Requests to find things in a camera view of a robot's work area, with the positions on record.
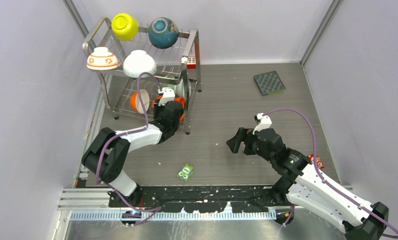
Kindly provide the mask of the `orange bowl white inside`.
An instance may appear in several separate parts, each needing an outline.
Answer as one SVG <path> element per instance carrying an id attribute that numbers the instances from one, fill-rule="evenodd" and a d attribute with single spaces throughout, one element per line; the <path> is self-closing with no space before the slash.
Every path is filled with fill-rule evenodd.
<path id="1" fill-rule="evenodd" d="M 130 98 L 130 105 L 135 112 L 144 114 L 150 106 L 150 96 L 145 89 L 135 91 Z"/>

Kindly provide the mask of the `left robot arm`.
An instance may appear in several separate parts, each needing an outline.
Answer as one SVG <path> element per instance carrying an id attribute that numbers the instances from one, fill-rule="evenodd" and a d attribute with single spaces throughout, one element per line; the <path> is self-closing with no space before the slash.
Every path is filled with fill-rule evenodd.
<path id="1" fill-rule="evenodd" d="M 141 200 L 141 188 L 123 170 L 128 153 L 171 138 L 180 127 L 184 107 L 178 101 L 154 105 L 153 120 L 124 131 L 102 128 L 81 158 L 81 163 L 105 184 L 113 187 L 128 207 Z"/>

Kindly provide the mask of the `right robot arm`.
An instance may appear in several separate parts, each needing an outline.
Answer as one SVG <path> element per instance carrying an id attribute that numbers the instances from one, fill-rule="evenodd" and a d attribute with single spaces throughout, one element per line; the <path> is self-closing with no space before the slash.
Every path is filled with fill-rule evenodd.
<path id="1" fill-rule="evenodd" d="M 253 133 L 240 127 L 226 141 L 232 153 L 241 144 L 245 155 L 257 155 L 269 162 L 280 175 L 270 197 L 278 205 L 301 206 L 338 228 L 347 240 L 378 240 L 386 229 L 389 209 L 381 202 L 371 203 L 345 189 L 328 176 L 320 177 L 311 160 L 286 147 L 273 128 Z"/>

